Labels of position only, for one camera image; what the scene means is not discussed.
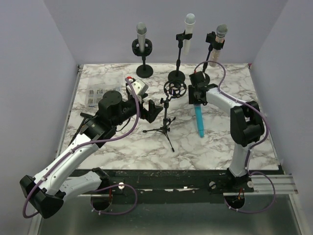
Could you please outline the blue microphone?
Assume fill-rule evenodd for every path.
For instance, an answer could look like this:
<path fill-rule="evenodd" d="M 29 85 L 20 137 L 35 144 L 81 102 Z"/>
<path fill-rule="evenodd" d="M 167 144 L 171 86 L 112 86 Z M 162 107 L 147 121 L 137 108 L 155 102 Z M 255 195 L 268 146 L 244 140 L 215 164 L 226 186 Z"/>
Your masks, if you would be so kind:
<path fill-rule="evenodd" d="M 194 110 L 195 110 L 195 115 L 196 115 L 198 133 L 199 133 L 199 136 L 201 138 L 203 138 L 204 137 L 204 126 L 203 126 L 201 105 L 200 104 L 194 104 Z"/>

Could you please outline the black round-base holder stand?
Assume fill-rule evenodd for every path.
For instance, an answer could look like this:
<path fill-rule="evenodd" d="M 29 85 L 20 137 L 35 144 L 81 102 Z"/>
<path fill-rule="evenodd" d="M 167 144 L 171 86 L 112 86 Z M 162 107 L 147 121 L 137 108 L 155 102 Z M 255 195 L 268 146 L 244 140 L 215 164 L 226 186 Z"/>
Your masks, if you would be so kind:
<path fill-rule="evenodd" d="M 206 40 L 205 40 L 207 43 L 209 43 L 207 58 L 206 58 L 205 61 L 203 61 L 203 62 L 199 63 L 198 65 L 196 65 L 196 67 L 194 69 L 194 72 L 202 71 L 202 72 L 206 73 L 206 69 L 207 69 L 209 63 L 212 62 L 212 61 L 210 61 L 210 54 L 211 54 L 211 52 L 213 50 L 213 45 L 214 45 L 215 37 L 216 37 L 215 34 L 216 34 L 216 32 L 214 32 L 214 31 L 212 31 L 211 33 L 207 34 Z M 218 61 L 215 62 L 215 63 L 222 68 L 222 70 L 224 72 L 223 76 L 225 77 L 225 75 L 226 75 L 225 67 Z"/>

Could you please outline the glitter microphone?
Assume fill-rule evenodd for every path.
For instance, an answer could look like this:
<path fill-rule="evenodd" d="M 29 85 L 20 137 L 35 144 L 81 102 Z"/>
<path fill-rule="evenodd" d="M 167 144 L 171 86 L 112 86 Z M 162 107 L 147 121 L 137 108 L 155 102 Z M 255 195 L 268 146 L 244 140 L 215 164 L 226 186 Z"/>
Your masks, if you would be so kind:
<path fill-rule="evenodd" d="M 210 54 L 210 62 L 209 65 L 211 67 L 215 67 L 217 64 L 215 62 L 218 61 L 218 58 L 220 56 L 221 50 L 224 46 L 224 38 L 228 32 L 228 28 L 226 24 L 220 24 L 218 25 L 216 29 L 216 37 L 215 37 L 215 42 L 213 45 L 213 50 Z"/>

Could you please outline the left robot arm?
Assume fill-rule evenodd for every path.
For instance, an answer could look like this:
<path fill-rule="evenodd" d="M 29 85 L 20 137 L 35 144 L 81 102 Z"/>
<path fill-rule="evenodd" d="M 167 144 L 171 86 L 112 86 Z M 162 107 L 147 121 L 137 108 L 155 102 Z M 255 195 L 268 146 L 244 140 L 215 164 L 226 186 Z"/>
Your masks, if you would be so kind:
<path fill-rule="evenodd" d="M 116 128 L 124 121 L 135 116 L 152 123 L 163 107 L 156 106 L 152 100 L 149 108 L 128 94 L 123 101 L 118 91 L 108 91 L 98 103 L 98 111 L 81 128 L 68 148 L 44 170 L 35 176 L 25 175 L 20 186 L 26 201 L 43 218 L 52 217 L 70 198 L 87 192 L 104 193 L 113 188 L 108 174 L 100 168 L 94 168 L 86 174 L 70 180 L 68 177 L 91 154 L 106 142 L 113 141 Z"/>

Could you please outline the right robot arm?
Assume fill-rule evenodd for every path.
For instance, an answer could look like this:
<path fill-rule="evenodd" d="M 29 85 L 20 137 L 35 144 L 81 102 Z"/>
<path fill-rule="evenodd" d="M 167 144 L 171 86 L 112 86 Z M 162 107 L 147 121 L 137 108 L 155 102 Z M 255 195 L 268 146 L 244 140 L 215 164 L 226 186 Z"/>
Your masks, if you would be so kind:
<path fill-rule="evenodd" d="M 260 140 L 265 132 L 259 104 L 243 101 L 220 91 L 216 84 L 199 88 L 188 86 L 189 104 L 206 105 L 220 108 L 230 117 L 230 134 L 235 142 L 233 156 L 228 170 L 232 174 L 225 179 L 225 187 L 235 192 L 243 186 L 241 177 L 247 175 L 250 148 Z"/>

